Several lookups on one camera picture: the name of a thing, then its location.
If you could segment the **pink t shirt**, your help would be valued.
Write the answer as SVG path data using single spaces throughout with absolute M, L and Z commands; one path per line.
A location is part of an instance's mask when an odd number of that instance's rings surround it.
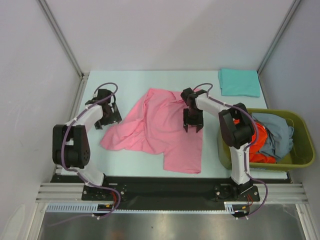
M 203 132 L 184 129 L 186 107 L 180 92 L 150 88 L 121 123 L 108 128 L 100 144 L 111 151 L 163 154 L 164 170 L 199 174 Z

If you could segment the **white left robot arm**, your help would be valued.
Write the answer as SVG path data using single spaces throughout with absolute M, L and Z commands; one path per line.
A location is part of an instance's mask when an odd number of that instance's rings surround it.
M 55 125 L 52 130 L 53 162 L 66 172 L 78 175 L 86 185 L 93 186 L 93 194 L 100 200 L 110 196 L 111 188 L 103 183 L 104 174 L 90 163 L 88 132 L 91 128 L 102 130 L 121 120 L 115 93 L 97 89 L 78 116 L 65 124 Z

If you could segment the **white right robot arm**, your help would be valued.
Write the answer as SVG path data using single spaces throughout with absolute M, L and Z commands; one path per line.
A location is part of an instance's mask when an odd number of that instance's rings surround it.
M 231 179 L 235 183 L 230 188 L 231 196 L 242 201 L 249 194 L 247 185 L 251 180 L 249 151 L 257 125 L 244 104 L 230 105 L 209 95 L 206 90 L 194 91 L 186 88 L 180 94 L 187 108 L 183 110 L 183 128 L 196 127 L 199 132 L 204 127 L 203 112 L 219 119 L 222 140 L 231 154 Z

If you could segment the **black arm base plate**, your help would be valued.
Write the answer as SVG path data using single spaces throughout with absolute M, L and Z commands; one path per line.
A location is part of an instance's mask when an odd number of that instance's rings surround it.
M 178 210 L 205 210 L 223 202 L 253 204 L 260 201 L 257 186 L 241 191 L 230 178 L 191 177 L 124 177 L 107 176 L 104 189 L 86 186 L 89 193 L 98 197 L 84 197 L 84 201 L 120 200 L 119 206 L 129 209 L 165 208 Z

